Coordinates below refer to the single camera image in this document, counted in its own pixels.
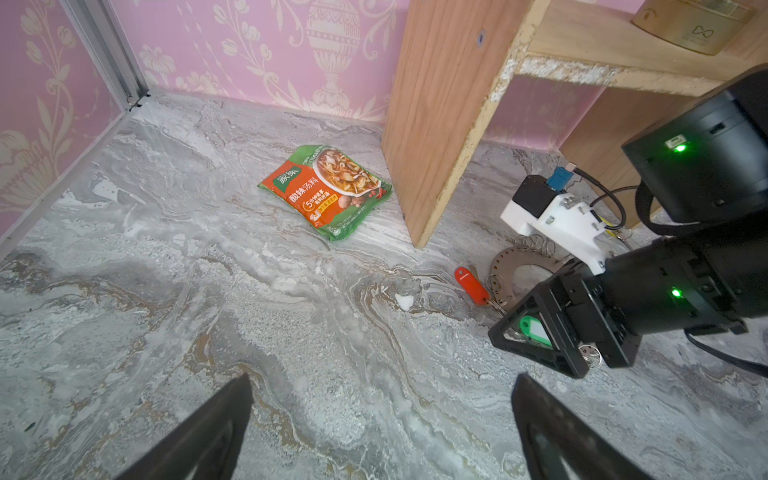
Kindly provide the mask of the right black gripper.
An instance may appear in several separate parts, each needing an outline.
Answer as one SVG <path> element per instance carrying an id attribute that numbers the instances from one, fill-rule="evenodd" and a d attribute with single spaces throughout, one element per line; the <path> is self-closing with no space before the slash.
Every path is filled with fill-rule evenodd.
<path id="1" fill-rule="evenodd" d="M 535 286 L 488 332 L 492 345 L 573 379 L 589 371 L 579 347 L 594 345 L 610 368 L 634 365 L 642 337 L 620 323 L 621 312 L 582 262 L 571 260 Z"/>

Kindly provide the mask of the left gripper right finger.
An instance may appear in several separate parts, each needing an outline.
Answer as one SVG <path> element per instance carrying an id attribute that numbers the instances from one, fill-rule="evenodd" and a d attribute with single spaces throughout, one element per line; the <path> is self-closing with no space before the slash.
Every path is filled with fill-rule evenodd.
<path id="1" fill-rule="evenodd" d="M 517 376 L 511 405 L 533 479 L 648 479 L 530 375 Z"/>

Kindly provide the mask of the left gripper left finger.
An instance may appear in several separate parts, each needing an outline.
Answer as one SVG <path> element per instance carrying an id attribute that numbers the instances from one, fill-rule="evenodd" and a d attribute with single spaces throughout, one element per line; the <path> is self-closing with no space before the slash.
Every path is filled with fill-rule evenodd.
<path id="1" fill-rule="evenodd" d="M 230 479 L 254 403 L 248 375 L 223 386 L 121 479 Z"/>

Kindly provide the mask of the green key tag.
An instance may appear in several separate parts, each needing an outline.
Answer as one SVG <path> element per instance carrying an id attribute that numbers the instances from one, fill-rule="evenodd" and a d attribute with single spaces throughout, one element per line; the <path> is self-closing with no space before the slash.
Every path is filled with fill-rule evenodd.
<path id="1" fill-rule="evenodd" d="M 537 318 L 526 315 L 519 320 L 519 329 L 524 337 L 532 344 L 542 346 L 547 349 L 552 348 L 551 340 L 543 323 Z"/>

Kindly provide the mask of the metal ring plate with keyrings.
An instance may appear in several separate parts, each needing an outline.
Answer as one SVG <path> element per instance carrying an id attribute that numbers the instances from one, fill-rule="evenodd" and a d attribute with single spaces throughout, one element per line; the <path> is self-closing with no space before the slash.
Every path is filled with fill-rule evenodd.
<path id="1" fill-rule="evenodd" d="M 486 287 L 492 305 L 509 312 L 539 282 L 557 272 L 571 255 L 541 234 L 517 236 L 492 260 Z"/>

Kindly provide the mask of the red key tag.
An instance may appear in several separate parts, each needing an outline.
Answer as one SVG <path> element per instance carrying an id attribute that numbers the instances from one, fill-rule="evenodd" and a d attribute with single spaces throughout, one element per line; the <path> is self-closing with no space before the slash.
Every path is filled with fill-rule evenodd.
<path id="1" fill-rule="evenodd" d="M 490 304 L 490 294 L 472 271 L 466 267 L 455 270 L 454 276 L 458 284 L 477 306 Z"/>

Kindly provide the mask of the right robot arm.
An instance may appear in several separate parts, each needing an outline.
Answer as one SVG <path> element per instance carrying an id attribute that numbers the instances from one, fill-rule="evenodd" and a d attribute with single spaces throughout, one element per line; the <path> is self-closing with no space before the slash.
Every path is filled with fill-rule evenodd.
<path id="1" fill-rule="evenodd" d="M 767 313 L 767 68 L 753 67 L 623 145 L 640 175 L 635 209 L 656 238 L 609 257 L 605 224 L 556 176 L 528 176 L 503 210 L 569 261 L 488 333 L 492 345 L 574 379 L 592 346 L 634 364 L 646 335 L 747 332 Z"/>

